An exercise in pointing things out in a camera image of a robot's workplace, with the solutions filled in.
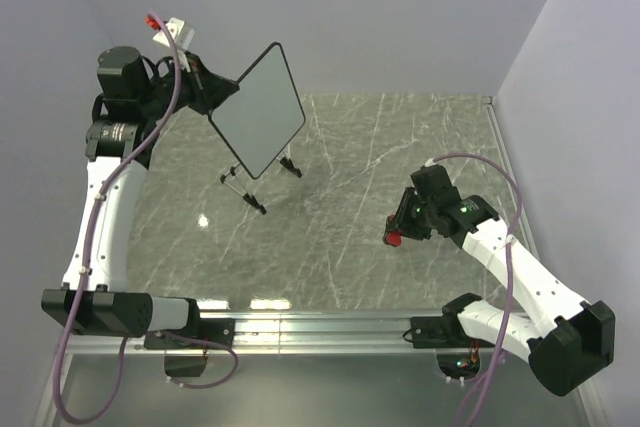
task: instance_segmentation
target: black mounting bracket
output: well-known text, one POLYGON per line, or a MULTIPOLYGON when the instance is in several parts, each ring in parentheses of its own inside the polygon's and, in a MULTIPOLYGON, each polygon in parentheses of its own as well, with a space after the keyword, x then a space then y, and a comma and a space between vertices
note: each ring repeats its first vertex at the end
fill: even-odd
MULTIPOLYGON (((464 294, 452 300, 442 308, 442 316, 411 317, 411 339, 405 337, 414 349, 455 349, 467 348, 471 337, 467 336, 460 325, 458 314, 464 308, 482 297, 475 294, 464 294)), ((480 347, 493 347, 493 344, 480 341, 480 347)))
POLYGON ((616 316, 607 304, 582 302, 583 311, 544 338, 529 339, 529 366, 547 390, 567 395, 613 362, 616 316))
MULTIPOLYGON (((190 338, 209 340, 231 347, 235 336, 234 319, 200 319, 197 333, 190 338)), ((200 350, 202 355, 164 356, 164 372, 169 377, 200 377, 207 366, 207 351, 200 346, 172 339, 166 335, 148 333, 144 340, 147 350, 200 350)))

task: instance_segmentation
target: lavender cable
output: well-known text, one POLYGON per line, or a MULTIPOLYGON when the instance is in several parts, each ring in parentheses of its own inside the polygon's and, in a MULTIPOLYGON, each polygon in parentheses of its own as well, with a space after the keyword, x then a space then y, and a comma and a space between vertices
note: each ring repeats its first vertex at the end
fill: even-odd
POLYGON ((102 207, 102 203, 106 198, 107 192, 109 192, 109 188, 111 184, 118 178, 120 174, 122 174, 123 170, 141 153, 143 152, 149 145, 160 135, 160 131, 169 121, 171 114, 176 108, 178 104, 178 98, 180 96, 180 83, 182 81, 182 72, 180 70, 180 58, 178 55, 178 48, 176 47, 173 37, 167 29, 167 26, 163 22, 163 20, 154 12, 149 12, 149 15, 153 17, 153 19, 158 23, 162 32, 166 36, 169 46, 171 48, 171 54, 173 56, 173 65, 174 65, 174 83, 173 83, 173 92, 171 93, 171 100, 169 101, 169 106, 165 114, 158 121, 156 127, 149 134, 149 136, 142 141, 142 143, 134 149, 131 154, 125 157, 120 165, 114 169, 109 177, 104 181, 102 187, 98 192, 100 198, 97 198, 91 208, 91 212, 89 214, 89 219, 87 221, 87 231, 84 238, 84 244, 82 248, 82 267, 84 267, 84 271, 80 274, 80 281, 78 282, 78 289, 76 290, 76 294, 73 298, 73 302, 71 303, 71 309, 69 310, 69 316, 67 317, 67 322, 62 331, 62 336, 60 338, 60 343, 58 345, 58 351, 56 353, 56 358, 54 362, 53 369, 53 402, 60 413, 60 416, 69 422, 70 424, 88 424, 89 422, 93 422, 94 420, 101 417, 107 409, 111 406, 116 395, 118 393, 118 389, 120 388, 120 381, 122 380, 122 368, 124 364, 124 348, 127 343, 127 338, 122 339, 122 343, 120 344, 120 352, 118 354, 118 376, 116 378, 115 386, 113 392, 111 393, 109 399, 106 404, 99 412, 93 414, 90 417, 78 418, 73 416, 67 410, 64 405, 64 400, 62 398, 62 388, 61 388, 61 378, 62 378, 62 369, 64 364, 65 353, 67 351, 67 345, 69 344, 69 338, 71 337, 71 330, 73 329, 73 324, 75 322, 76 316, 78 314, 78 309, 80 307, 80 301, 82 300, 82 294, 87 288, 89 283, 89 272, 90 272, 90 264, 91 264, 91 249, 93 246, 93 240, 95 236, 96 224, 98 222, 98 216, 100 214, 100 208, 102 207))
POLYGON ((231 347, 227 347, 226 345, 219 344, 217 342, 211 342, 209 340, 190 339, 188 337, 183 337, 181 335, 177 335, 168 331, 164 331, 163 334, 166 335, 167 337, 170 337, 174 340, 179 340, 181 342, 188 342, 194 345, 201 345, 203 347, 209 347, 211 349, 224 350, 226 352, 229 352, 229 354, 231 354, 231 357, 233 357, 233 367, 231 367, 231 370, 229 371, 229 373, 224 377, 222 377, 220 380, 216 380, 215 382, 211 382, 210 384, 186 384, 172 377, 170 379, 171 382, 173 382, 176 385, 179 385, 180 387, 183 387, 185 389, 194 389, 194 390, 210 389, 211 387, 216 387, 220 384, 224 384, 227 380, 233 377, 233 374, 235 374, 236 370, 238 370, 238 364, 240 363, 238 359, 238 354, 236 354, 231 347))
MULTIPOLYGON (((498 362, 501 362, 502 359, 504 359, 506 356, 507 356, 507 352, 503 350, 502 353, 500 354, 500 357, 498 357, 498 362)), ((487 377, 487 373, 485 371, 485 373, 483 373, 482 375, 479 375, 471 379, 471 380, 478 380, 479 382, 476 382, 476 384, 469 390, 469 392, 467 392, 467 395, 465 395, 464 399, 462 399, 462 402, 460 402, 460 405, 458 406, 458 410, 456 411, 455 424, 458 424, 458 422, 460 421, 460 417, 462 416, 462 412, 464 411, 465 406, 469 403, 475 391, 478 390, 480 386, 483 384, 483 382, 486 380, 486 377, 487 377)))
MULTIPOLYGON (((511 222, 509 222, 509 226, 507 227, 507 238, 509 238, 509 236, 513 235, 513 233, 516 231, 516 228, 518 227, 518 222, 520 221, 520 216, 522 215, 522 193, 520 192, 518 185, 507 173, 507 171, 502 168, 502 166, 481 155, 471 154, 467 152, 455 152, 455 153, 444 154, 444 155, 435 157, 433 161, 440 162, 441 160, 460 158, 460 157, 475 159, 475 160, 484 162, 486 164, 489 164, 491 167, 493 167, 498 172, 500 172, 502 176, 507 180, 509 185, 511 186, 511 189, 513 190, 513 193, 516 197, 516 213, 513 216, 513 219, 511 219, 511 222)), ((501 355, 502 345, 504 343, 504 337, 507 333, 509 315, 513 310, 513 258, 512 258, 511 250, 512 250, 511 242, 507 241, 506 248, 505 248, 505 255, 507 260, 507 301, 506 301, 504 313, 502 316, 502 322, 500 323, 500 329, 498 330, 498 338, 496 339, 495 348, 493 349, 493 353, 491 355, 491 361, 489 362, 489 367, 487 368, 487 371, 485 372, 485 376, 483 377, 482 381, 476 383, 476 385, 473 386, 473 388, 467 394, 467 397, 465 397, 465 399, 462 402, 462 406, 464 406, 468 402, 468 398, 470 398, 473 395, 474 391, 480 388, 480 386, 482 386, 482 391, 478 396, 478 401, 476 402, 476 405, 473 411, 471 412, 471 416, 467 421, 467 424, 466 424, 467 427, 473 426, 473 424, 478 418, 478 415, 480 415, 480 412, 482 411, 482 408, 484 407, 484 404, 487 400, 487 396, 489 394, 489 388, 491 387, 491 380, 493 379, 493 375, 495 374, 496 368, 498 367, 499 357, 501 355)))

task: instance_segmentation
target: white wall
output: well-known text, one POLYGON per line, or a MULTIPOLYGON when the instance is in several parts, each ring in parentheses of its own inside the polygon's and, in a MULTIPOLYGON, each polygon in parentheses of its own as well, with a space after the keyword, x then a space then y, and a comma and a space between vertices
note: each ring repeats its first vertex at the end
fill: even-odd
POLYGON ((640 419, 640 0, 548 0, 498 95, 543 260, 617 315, 597 376, 615 426, 640 419))
POLYGON ((193 50, 238 76, 273 40, 314 92, 495 94, 545 0, 91 0, 116 43, 154 52, 149 8, 197 29, 193 50))
POLYGON ((40 310, 75 245, 97 56, 86 0, 0 0, 0 412, 31 425, 59 336, 40 310))

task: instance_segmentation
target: marble floor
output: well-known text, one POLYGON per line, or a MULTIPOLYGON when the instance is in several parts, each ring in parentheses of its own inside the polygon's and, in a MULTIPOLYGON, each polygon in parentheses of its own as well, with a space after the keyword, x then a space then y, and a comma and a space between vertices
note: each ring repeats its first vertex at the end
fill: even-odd
MULTIPOLYGON (((129 247, 131 291, 225 299, 283 299, 296 310, 440 308, 465 292, 500 306, 503 289, 449 240, 382 241, 409 174, 429 157, 470 151, 499 160, 480 96, 308 94, 306 125, 289 150, 297 179, 273 164, 243 177, 266 216, 223 186, 235 163, 206 119, 185 109, 154 151, 129 247)), ((446 166, 464 196, 514 211, 499 174, 446 166)))

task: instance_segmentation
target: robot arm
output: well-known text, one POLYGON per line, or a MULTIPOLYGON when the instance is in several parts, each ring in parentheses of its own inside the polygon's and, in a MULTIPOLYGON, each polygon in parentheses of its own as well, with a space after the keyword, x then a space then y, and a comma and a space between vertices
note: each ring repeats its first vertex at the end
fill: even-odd
MULTIPOLYGON (((604 302, 590 304, 556 279, 515 237, 507 237, 507 224, 484 199, 462 199, 441 165, 422 167, 411 179, 414 187, 405 189, 387 219, 384 243, 397 247, 402 237, 429 239, 435 230, 506 286, 510 242, 514 298, 529 317, 510 315, 503 349, 527 361, 556 395, 566 395, 613 361, 615 316, 604 302)), ((503 311, 466 294, 443 314, 455 316, 454 330, 494 344, 503 311)))
MULTIPOLYGON (((169 47, 159 25, 154 40, 169 47)), ((187 47, 193 29, 179 19, 167 22, 178 48, 182 71, 180 97, 175 111, 189 106, 208 115, 238 91, 236 82, 209 72, 199 57, 187 47)), ((171 62, 163 58, 161 62, 171 62)), ((83 242, 89 215, 99 189, 122 160, 136 149, 166 112, 174 69, 163 77, 158 64, 143 57, 133 47, 115 47, 98 58, 98 80, 103 93, 94 103, 93 123, 86 136, 88 158, 87 196, 78 241, 60 289, 47 289, 42 308, 65 325, 80 281, 83 242), (150 67, 149 78, 145 63, 150 67)), ((126 255, 137 198, 140 194, 154 144, 127 165, 106 192, 96 223, 91 252, 91 273, 73 332, 85 335, 140 337, 147 332, 174 330, 186 337, 197 337, 200 315, 194 299, 155 297, 127 292, 126 255)))

